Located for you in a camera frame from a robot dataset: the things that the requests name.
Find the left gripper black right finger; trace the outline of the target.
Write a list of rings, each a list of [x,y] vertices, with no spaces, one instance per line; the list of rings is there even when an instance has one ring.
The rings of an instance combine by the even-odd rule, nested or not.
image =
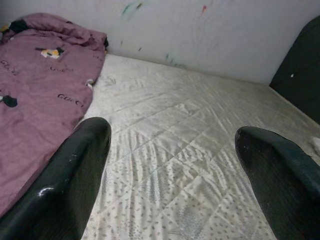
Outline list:
[[[293,141],[243,126],[235,151],[262,212],[278,240],[320,238],[320,167]]]

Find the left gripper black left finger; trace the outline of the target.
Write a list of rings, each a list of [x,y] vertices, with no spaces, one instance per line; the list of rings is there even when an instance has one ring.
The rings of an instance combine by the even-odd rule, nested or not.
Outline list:
[[[102,117],[82,121],[1,217],[1,239],[81,239],[100,189],[111,135]]]

